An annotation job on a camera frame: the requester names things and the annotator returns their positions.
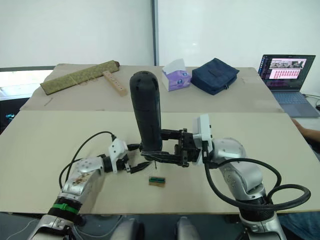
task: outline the laptop screen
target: laptop screen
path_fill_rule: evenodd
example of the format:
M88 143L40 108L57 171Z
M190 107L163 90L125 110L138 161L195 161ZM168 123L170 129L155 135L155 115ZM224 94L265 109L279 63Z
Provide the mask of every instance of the laptop screen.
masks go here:
M270 90L299 91L315 55L263 55L259 75Z

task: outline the wooden stick with holes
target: wooden stick with holes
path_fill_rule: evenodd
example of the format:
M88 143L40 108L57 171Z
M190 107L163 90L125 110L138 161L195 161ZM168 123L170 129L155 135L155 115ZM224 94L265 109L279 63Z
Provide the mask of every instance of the wooden stick with holes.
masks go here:
M119 93L120 96L125 96L128 94L128 90L111 74L109 71L104 71L103 76L107 79L112 87Z

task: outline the table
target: table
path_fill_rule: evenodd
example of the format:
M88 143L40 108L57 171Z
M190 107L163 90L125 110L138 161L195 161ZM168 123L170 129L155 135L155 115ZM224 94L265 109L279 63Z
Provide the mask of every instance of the table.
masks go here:
M162 127L192 129L199 113L161 114ZM210 113L214 138L240 141L247 156L264 161L281 174L283 184L300 184L311 190L305 204L287 212L320 210L318 178L320 164L286 113ZM108 130L128 144L140 136L132 112L111 111L20 111L0 135L0 212L46 213L58 193L58 176L78 147L89 136ZM79 157L107 151L110 136L100 135L86 145ZM163 150L173 151L174 141L165 141ZM144 161L138 152L129 156L135 164ZM267 192L275 184L271 172L262 169ZM212 170L217 187L231 197L221 173ZM166 177L164 188L149 186L149 176ZM274 202L289 201L299 191L276 193ZM135 174L108 173L92 214L150 213L237 213L238 209L220 200L210 189L203 166L182 168L158 163Z
M317 99L308 97L307 100L314 108L316 107L316 103L318 101ZM320 131L320 117L295 117L295 119L306 129Z
M46 78L51 80L91 65L58 64ZM188 67L192 72L195 67ZM187 88L168 92L161 78L164 77L160 66L120 66L113 75L129 89L130 77L138 71L150 71L159 82L161 111L168 113L283 113L282 108L263 83L253 67L239 67L237 80L229 89L210 95L191 84ZM46 95L38 88L21 110L77 110L77 111L117 111L133 112L130 93L124 97L99 77L85 84Z

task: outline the wooden board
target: wooden board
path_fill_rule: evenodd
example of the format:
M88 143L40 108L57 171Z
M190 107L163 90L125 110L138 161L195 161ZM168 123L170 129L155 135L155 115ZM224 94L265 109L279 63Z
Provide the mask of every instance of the wooden board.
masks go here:
M162 113L162 127L192 129L199 113ZM210 113L214 138L232 137L245 147L248 157L264 161L281 174L283 184L300 184L311 190L311 199L289 211L319 210L320 163L288 115L284 113ZM21 111L0 135L0 211L46 213L58 193L58 176L78 147L91 135L111 131L128 144L140 142L132 112ZM108 135L92 139L79 157L106 153ZM163 150L173 152L175 141L165 141ZM139 152L129 155L131 163L143 162ZM266 169L267 191L275 184ZM218 170L213 181L231 197ZM165 187L149 185L149 176L165 178ZM289 201L297 190L276 193L274 202ZM141 172L108 173L93 214L150 213L236 213L238 209L220 200L210 189L203 166L182 168L151 164Z

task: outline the laptop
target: laptop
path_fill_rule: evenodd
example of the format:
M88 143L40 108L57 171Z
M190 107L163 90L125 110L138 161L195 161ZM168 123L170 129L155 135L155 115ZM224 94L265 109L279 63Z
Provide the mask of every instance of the laptop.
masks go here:
M283 110L292 118L319 117L300 93L315 55L263 55L259 75Z

